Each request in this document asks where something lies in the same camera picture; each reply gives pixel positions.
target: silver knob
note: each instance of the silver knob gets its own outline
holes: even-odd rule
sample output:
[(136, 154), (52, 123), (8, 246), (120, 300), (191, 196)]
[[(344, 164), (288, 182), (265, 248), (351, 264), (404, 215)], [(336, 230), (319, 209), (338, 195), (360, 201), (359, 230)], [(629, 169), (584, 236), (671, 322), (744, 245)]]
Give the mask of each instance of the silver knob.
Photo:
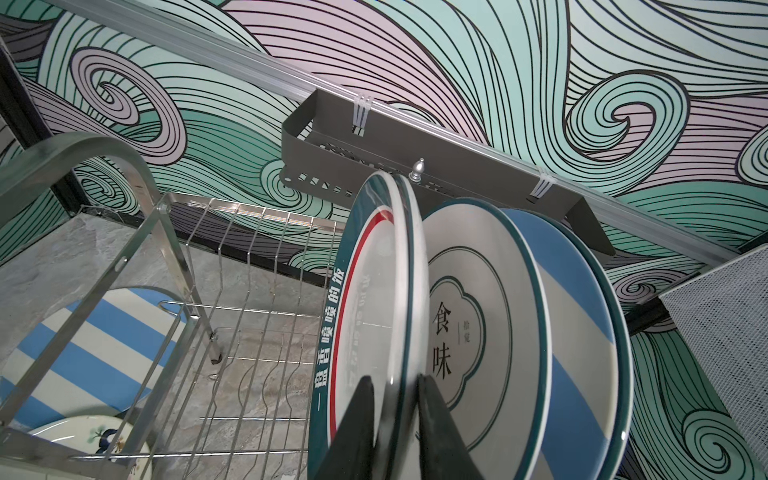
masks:
[(422, 181), (422, 174), (424, 173), (425, 165), (424, 165), (424, 159), (419, 158), (419, 161), (413, 164), (413, 170), (411, 170), (411, 173), (408, 174), (408, 178), (411, 179), (411, 182), (414, 184), (421, 183)]

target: plate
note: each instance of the plate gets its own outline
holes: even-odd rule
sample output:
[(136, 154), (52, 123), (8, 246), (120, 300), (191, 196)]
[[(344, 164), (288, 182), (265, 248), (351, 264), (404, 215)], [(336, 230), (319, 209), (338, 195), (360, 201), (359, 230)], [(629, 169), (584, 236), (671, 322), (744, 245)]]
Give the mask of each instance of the plate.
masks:
[[(496, 207), (451, 200), (424, 220), (427, 373), (484, 478), (527, 478), (549, 406), (551, 340), (531, 251)], [(407, 475), (419, 478), (411, 441)]]
[[(105, 415), (83, 415), (49, 423), (39, 429), (32, 430), (29, 434), (50, 442), (62, 444), (71, 449), (95, 455), (106, 451), (122, 422), (121, 419)], [(125, 424), (120, 434), (120, 439), (112, 450), (113, 453), (119, 453), (122, 450), (123, 444), (131, 434), (132, 429), (133, 426), (130, 423)], [(147, 443), (141, 446), (141, 453), (149, 453)], [(146, 458), (139, 458), (134, 463), (134, 467), (127, 477), (128, 480), (133, 480), (134, 478), (138, 480), (145, 465), (147, 466), (147, 472), (144, 473), (143, 479), (150, 480), (152, 478), (152, 464), (147, 465)]]
[(532, 478), (592, 480), (613, 432), (618, 394), (614, 329), (598, 279), (549, 221), (503, 210), (539, 266), (552, 331), (552, 398)]
[(371, 375), (374, 431), (389, 458), (402, 377), (409, 297), (406, 216), (395, 180), (376, 172), (349, 212), (321, 320), (310, 416), (307, 473), (328, 451), (359, 379)]
[(574, 244), (579, 252), (581, 252), (581, 255), (587, 261), (595, 277), (598, 279), (600, 289), (611, 315), (611, 325), (614, 328), (619, 368), (618, 405), (616, 420), (614, 421), (614, 429), (611, 433), (611, 440), (608, 443), (608, 451), (597, 479), (613, 480), (614, 475), (621, 464), (621, 459), (624, 457), (624, 450), (627, 447), (627, 440), (629, 439), (630, 422), (632, 420), (634, 372), (632, 367), (632, 348), (629, 340), (629, 331), (627, 331), (627, 324), (624, 321), (624, 314), (621, 311), (621, 304), (619, 304), (619, 300), (616, 298), (616, 293), (611, 285), (611, 281), (608, 279), (605, 270), (603, 270), (598, 259), (594, 257), (591, 250), (589, 250), (589, 248), (584, 245), (584, 242), (576, 237), (573, 232), (557, 222), (549, 219), (546, 220), (550, 221), (554, 227), (560, 230), (563, 235)]
[[(157, 351), (173, 325), (178, 300), (164, 290), (131, 287), (109, 290), (56, 359), (14, 417), (33, 429), (78, 415), (113, 416), (131, 406)], [(8, 356), (0, 377), (0, 399), (13, 390), (61, 325), (74, 302), (40, 322)], [(141, 397), (163, 371), (186, 323), (182, 316)]]
[[(392, 329), (392, 336), (404, 335), (404, 351), (394, 353), (390, 358), (399, 358), (404, 355), (402, 361), (400, 386), (398, 389), (387, 385), (384, 405), (391, 402), (396, 406), (394, 419), (382, 417), (379, 423), (379, 437), (390, 438), (388, 449), (382, 448), (377, 442), (374, 452), (373, 478), (398, 478), (405, 461), (405, 452), (409, 440), (414, 432), (414, 412), (416, 404), (416, 380), (420, 373), (425, 372), (426, 358), (424, 352), (427, 349), (429, 326), (429, 267), (427, 265), (427, 253), (424, 237), (422, 217), (419, 205), (411, 188), (410, 182), (402, 175), (395, 176), (398, 185), (403, 209), (406, 214), (406, 231), (408, 234), (409, 257), (409, 296), (408, 312), (404, 329), (397, 326)], [(384, 408), (382, 412), (392, 411)], [(392, 432), (385, 432), (392, 425)]]

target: blue striped plate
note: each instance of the blue striped plate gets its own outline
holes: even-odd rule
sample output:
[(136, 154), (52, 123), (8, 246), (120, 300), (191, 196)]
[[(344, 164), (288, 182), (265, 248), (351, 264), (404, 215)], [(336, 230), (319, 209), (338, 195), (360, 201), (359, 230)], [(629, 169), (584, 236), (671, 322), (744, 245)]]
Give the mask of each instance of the blue striped plate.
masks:
[(584, 242), (576, 237), (573, 232), (563, 227), (561, 223), (552, 219), (546, 219), (555, 228), (561, 231), (581, 252), (584, 259), (589, 263), (592, 272), (600, 283), (600, 288), (608, 304), (608, 310), (611, 312), (611, 322), (614, 326), (614, 335), (616, 337), (616, 347), (619, 361), (619, 399), (616, 411), (616, 421), (614, 422), (614, 432), (608, 443), (608, 453), (600, 469), (598, 480), (613, 480), (616, 471), (624, 457), (624, 450), (627, 448), (629, 439), (629, 427), (632, 420), (632, 402), (634, 396), (634, 371), (632, 363), (632, 345), (627, 331), (627, 322), (624, 320), (624, 313), (621, 311), (621, 304), (616, 298), (611, 281), (608, 279), (605, 270), (594, 257)]
[(616, 418), (614, 327), (598, 279), (581, 252), (548, 221), (504, 210), (531, 247), (552, 328), (552, 397), (535, 480), (593, 480)]
[[(178, 311), (176, 300), (159, 290), (120, 288), (101, 299), (72, 341), (54, 362), (15, 421), (35, 429), (76, 415), (116, 415), (131, 406)], [(39, 323), (8, 357), (0, 377), (0, 397), (10, 394), (48, 342), (80, 302), (72, 303)], [(160, 364), (150, 378), (146, 396), (176, 346), (184, 316)]]

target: white perforated board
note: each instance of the white perforated board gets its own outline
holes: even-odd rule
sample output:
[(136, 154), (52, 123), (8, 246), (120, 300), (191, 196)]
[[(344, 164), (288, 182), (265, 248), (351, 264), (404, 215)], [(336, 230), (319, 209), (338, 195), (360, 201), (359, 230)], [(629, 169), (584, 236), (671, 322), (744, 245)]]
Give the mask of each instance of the white perforated board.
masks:
[(756, 459), (768, 469), (768, 245), (660, 298)]

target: black rubber tip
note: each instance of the black rubber tip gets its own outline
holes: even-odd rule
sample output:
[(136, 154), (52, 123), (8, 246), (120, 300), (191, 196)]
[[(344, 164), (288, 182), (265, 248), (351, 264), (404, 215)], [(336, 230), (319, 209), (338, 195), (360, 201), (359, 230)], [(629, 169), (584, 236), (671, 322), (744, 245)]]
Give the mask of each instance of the black rubber tip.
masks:
[(364, 376), (313, 480), (370, 480), (372, 454), (373, 383)]
[(419, 376), (422, 480), (482, 480), (431, 376)]

